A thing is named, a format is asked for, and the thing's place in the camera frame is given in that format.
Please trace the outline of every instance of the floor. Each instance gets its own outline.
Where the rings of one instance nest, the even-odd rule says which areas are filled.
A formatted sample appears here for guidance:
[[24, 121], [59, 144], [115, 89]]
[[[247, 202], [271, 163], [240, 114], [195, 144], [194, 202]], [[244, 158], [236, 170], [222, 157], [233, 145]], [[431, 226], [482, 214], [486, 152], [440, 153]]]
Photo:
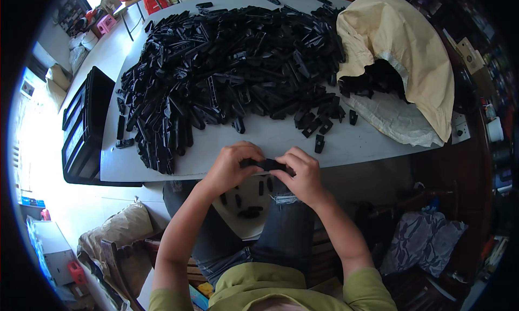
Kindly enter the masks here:
[[[140, 5], [147, 17], [143, 4]], [[135, 26], [139, 18], [137, 7], [130, 7], [125, 18], [130, 28]], [[136, 38], [143, 28], [144, 26], [137, 27], [133, 37]], [[86, 57], [72, 82], [63, 107], [68, 105], [94, 65], [115, 80], [131, 46], [132, 41], [120, 21], [108, 35], [100, 39]], [[82, 233], [101, 225], [108, 217], [132, 202], [135, 196], [146, 205], [154, 222], [165, 227], [170, 217], [162, 200], [163, 183], [147, 183], [141, 188], [127, 188], [74, 185], [63, 180], [61, 118], [62, 112], [56, 114], [55, 111], [47, 110], [40, 113], [40, 119], [34, 125], [34, 136], [27, 139], [41, 147], [38, 150], [39, 156], [34, 157], [35, 163], [31, 164], [31, 197], [45, 201], [51, 218], [57, 221], [72, 249], [76, 249]], [[323, 169], [322, 174], [325, 187], [351, 215], [354, 213], [352, 203], [361, 200], [373, 204], [394, 202], [397, 190], [412, 186], [410, 170], [409, 159], [404, 156]], [[140, 303], [146, 309], [152, 274], [153, 271], [150, 272], [139, 297]], [[97, 289], [94, 279], [90, 277], [89, 281], [92, 294], [100, 306], [105, 311], [111, 311], [111, 306]]]

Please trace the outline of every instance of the white table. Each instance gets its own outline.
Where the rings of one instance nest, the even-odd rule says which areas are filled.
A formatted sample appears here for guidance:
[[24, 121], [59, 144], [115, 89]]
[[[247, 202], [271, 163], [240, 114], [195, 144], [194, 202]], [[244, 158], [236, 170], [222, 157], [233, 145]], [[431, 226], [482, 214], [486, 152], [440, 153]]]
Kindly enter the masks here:
[[[197, 14], [198, 10], [195, 5], [209, 1], [214, 4], [211, 9], [233, 9], [249, 5], [268, 9], [279, 8], [279, 6], [267, 0], [192, 0], [152, 14], [144, 25], [147, 25], [149, 20], [158, 22], [164, 17], [179, 14], [184, 10], [189, 10], [191, 14]], [[321, 3], [316, 0], [279, 1], [282, 4], [287, 4], [306, 13], [310, 13], [310, 11], [321, 6]], [[350, 2], [345, 0], [330, 1], [337, 7], [346, 7], [350, 4]], [[262, 148], [265, 156], [268, 158], [280, 156], [292, 146], [299, 146], [318, 159], [321, 167], [355, 164], [431, 149], [400, 144], [380, 133], [361, 117], [359, 117], [355, 126], [351, 126], [348, 123], [348, 116], [346, 116], [341, 124], [338, 120], [332, 120], [334, 126], [324, 137], [324, 150], [321, 154], [316, 154], [314, 153], [315, 135], [318, 132], [316, 131], [309, 139], [306, 139], [300, 130], [295, 129], [292, 116], [285, 120], [271, 120], [268, 116], [260, 117], [248, 114], [244, 119], [245, 134], [237, 133], [230, 124], [208, 125], [203, 131], [193, 128], [195, 144], [190, 148], [186, 148], [185, 156], [175, 158], [174, 175], [169, 176], [147, 169], [137, 154], [137, 146], [125, 149], [115, 148], [119, 118], [115, 91], [120, 88], [120, 76], [139, 61], [146, 38], [147, 35], [141, 32], [135, 40], [115, 84], [104, 129], [101, 152], [102, 181], [164, 181], [203, 178], [214, 163], [220, 149], [240, 140], [255, 143]], [[328, 92], [335, 92], [340, 95], [337, 87], [327, 87]], [[341, 105], [348, 115], [350, 107], [345, 103], [341, 103]], [[131, 134], [125, 133], [125, 139], [133, 138], [135, 134], [135, 131]]]

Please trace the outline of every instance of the person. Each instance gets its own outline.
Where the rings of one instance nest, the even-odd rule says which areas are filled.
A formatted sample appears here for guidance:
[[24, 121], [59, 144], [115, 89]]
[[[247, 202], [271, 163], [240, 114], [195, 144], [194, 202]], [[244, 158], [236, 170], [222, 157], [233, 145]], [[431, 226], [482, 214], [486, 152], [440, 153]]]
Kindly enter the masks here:
[[[211, 203], [263, 171], [258, 166], [240, 168], [246, 158], [265, 159], [258, 146], [240, 141], [221, 150], [201, 181], [165, 185], [172, 220], [158, 250], [148, 310], [192, 310], [186, 271], [191, 256], [214, 288], [211, 311], [396, 310], [362, 234], [323, 188], [318, 161], [298, 147], [276, 158], [295, 176], [270, 171], [276, 178], [258, 241], [247, 245], [228, 227]], [[305, 285], [315, 214], [341, 259], [343, 301]]]

